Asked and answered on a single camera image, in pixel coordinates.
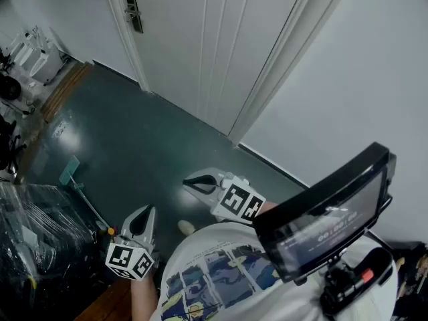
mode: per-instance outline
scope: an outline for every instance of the door frame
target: door frame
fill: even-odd
[[[123,0],[108,0],[126,54],[142,90],[150,92],[143,65],[126,22]],[[239,113],[228,139],[238,145],[270,100],[275,96],[290,72],[296,67],[314,41],[340,0],[297,0],[281,33],[266,60],[248,99]]]

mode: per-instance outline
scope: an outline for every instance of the white t-shirt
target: white t-shirt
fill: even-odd
[[[355,266],[379,244],[362,237],[344,254]],[[327,320],[319,306],[323,278],[308,277],[302,286],[284,284],[272,264],[257,255],[263,247],[253,228],[218,223],[186,238],[171,256],[163,274],[159,320]],[[397,293],[397,271],[375,286],[335,319],[389,321]]]

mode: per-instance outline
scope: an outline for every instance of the white door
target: white door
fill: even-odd
[[[137,0],[150,90],[229,134],[295,2]]]

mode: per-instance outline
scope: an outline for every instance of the black and white marker cube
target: black and white marker cube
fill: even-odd
[[[131,247],[111,243],[106,258],[106,265],[118,276],[130,280],[142,280],[154,260],[142,247]]]
[[[265,201],[266,199],[246,182],[234,176],[220,202],[211,210],[211,214],[251,224]]]

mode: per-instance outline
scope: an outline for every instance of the door handle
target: door handle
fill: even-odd
[[[126,0],[126,22],[131,21],[132,26],[136,32],[144,33],[142,31],[142,23],[141,23],[141,12],[138,10],[138,5],[136,4],[136,0]]]

